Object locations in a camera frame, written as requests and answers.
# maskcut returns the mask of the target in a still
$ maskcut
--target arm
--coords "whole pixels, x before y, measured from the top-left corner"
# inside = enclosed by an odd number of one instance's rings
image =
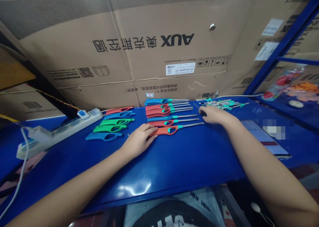
[[[141,125],[119,150],[39,200],[6,227],[69,226],[117,171],[149,147],[157,136],[147,138],[155,130],[150,124]]]
[[[230,113],[212,107],[205,122],[221,124],[255,190],[280,226],[318,226],[319,206],[294,175]]]

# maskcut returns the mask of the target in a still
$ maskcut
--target power strip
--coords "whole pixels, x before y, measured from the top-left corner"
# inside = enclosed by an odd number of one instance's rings
[[[94,122],[103,118],[104,114],[95,108],[88,112],[88,118],[82,120],[81,118],[73,119],[69,123],[65,123],[63,126],[60,126],[58,129],[52,131],[53,138],[45,143],[38,142],[36,140],[30,139],[29,143],[29,154],[28,159],[37,155],[38,153],[50,148],[51,146],[59,143],[60,141],[72,136],[78,131],[84,129],[85,127],[93,124]],[[25,142],[21,143],[18,146],[17,158],[24,160],[26,156],[27,145]]]

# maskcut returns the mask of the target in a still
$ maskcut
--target person's left hand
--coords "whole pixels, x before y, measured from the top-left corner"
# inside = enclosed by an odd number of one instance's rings
[[[157,127],[154,127],[151,124],[142,124],[129,136],[129,138],[121,147],[121,150],[123,150],[124,153],[128,154],[131,158],[139,156],[157,137],[157,135],[154,135],[148,138],[149,135],[156,130]]]

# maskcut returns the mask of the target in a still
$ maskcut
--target forearm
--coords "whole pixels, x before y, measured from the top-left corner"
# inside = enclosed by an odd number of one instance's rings
[[[121,149],[29,207],[11,226],[69,226],[99,189],[132,158]]]
[[[294,175],[238,119],[223,126],[248,179],[266,204],[319,211],[317,203]]]

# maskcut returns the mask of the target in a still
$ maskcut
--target smartphone screen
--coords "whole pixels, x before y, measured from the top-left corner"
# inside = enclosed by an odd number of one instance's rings
[[[263,128],[253,120],[242,120],[241,123],[260,143],[262,143],[271,153],[280,157],[291,157],[291,155],[279,145]]]

